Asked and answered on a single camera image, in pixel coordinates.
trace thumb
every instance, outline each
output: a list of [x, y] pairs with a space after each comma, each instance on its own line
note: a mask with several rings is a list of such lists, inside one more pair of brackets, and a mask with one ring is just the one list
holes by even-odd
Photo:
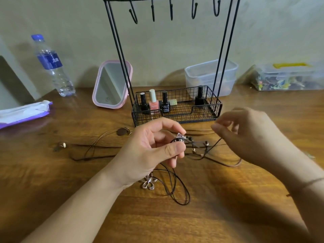
[[228, 128], [225, 126], [214, 123], [212, 124], [212, 130], [219, 135], [224, 141], [228, 144], [234, 141], [234, 139], [237, 138], [237, 134], [234, 134], [232, 131], [230, 131]]
[[153, 148], [152, 156], [156, 165], [164, 160], [173, 158], [186, 150], [186, 145], [183, 142], [172, 142], [162, 147]]

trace forearm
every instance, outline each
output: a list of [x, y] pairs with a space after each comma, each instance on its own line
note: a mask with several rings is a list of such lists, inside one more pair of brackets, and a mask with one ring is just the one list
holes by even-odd
[[23, 243], [90, 243], [122, 191], [103, 169], [71, 196]]
[[302, 188], [315, 179], [324, 178], [321, 167], [298, 150], [285, 160], [274, 161], [268, 170], [291, 194], [310, 234], [324, 242], [324, 180]]

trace tabletop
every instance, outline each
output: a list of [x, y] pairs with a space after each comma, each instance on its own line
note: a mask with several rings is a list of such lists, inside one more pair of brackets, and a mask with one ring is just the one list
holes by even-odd
[[[21, 241], [111, 160], [75, 162], [70, 156], [82, 156], [85, 149], [57, 150], [58, 142], [90, 144], [106, 131], [134, 128], [129, 100], [110, 110], [96, 107], [91, 95], [92, 89], [77, 89], [77, 96], [70, 98], [52, 91], [43, 97], [53, 102], [48, 116], [0, 130], [0, 242]], [[222, 112], [235, 106], [267, 112], [297, 147], [324, 167], [323, 91], [258, 92], [236, 85], [220, 100]], [[127, 138], [113, 133], [103, 142], [122, 145]], [[194, 139], [214, 144], [218, 136]], [[238, 160], [226, 145], [212, 155], [229, 164]], [[191, 195], [188, 205], [165, 196], [158, 182], [152, 191], [136, 183], [117, 198], [94, 242], [309, 242], [286, 188], [265, 170], [245, 161], [229, 168], [188, 157], [179, 160], [175, 170]], [[181, 189], [177, 186], [179, 198]]]

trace blue bottle cap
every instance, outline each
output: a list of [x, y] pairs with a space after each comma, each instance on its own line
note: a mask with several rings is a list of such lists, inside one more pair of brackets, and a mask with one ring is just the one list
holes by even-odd
[[31, 38], [34, 40], [34, 41], [37, 41], [37, 40], [44, 40], [44, 37], [42, 34], [34, 34], [34, 35], [31, 35]]

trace clear plastic box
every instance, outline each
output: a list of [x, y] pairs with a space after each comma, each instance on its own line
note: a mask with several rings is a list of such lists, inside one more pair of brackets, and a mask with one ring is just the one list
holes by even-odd
[[251, 82], [259, 91], [324, 89], [324, 64], [303, 62], [257, 65]]
[[[189, 87], [195, 87], [199, 85], [207, 85], [211, 89], [213, 89], [217, 64], [218, 64], [218, 60], [214, 60], [214, 61], [201, 63], [198, 65], [188, 66], [187, 68], [185, 68], [184, 70], [186, 72], [186, 87], [189, 88]], [[215, 84], [215, 90], [214, 90], [214, 93], [216, 95], [218, 93], [219, 83], [221, 81], [223, 66], [224, 64], [221, 61], [218, 70], [217, 81]], [[219, 96], [227, 96], [231, 93], [233, 85], [236, 81], [235, 75], [237, 69], [238, 69], [238, 65], [236, 63], [227, 60]]]

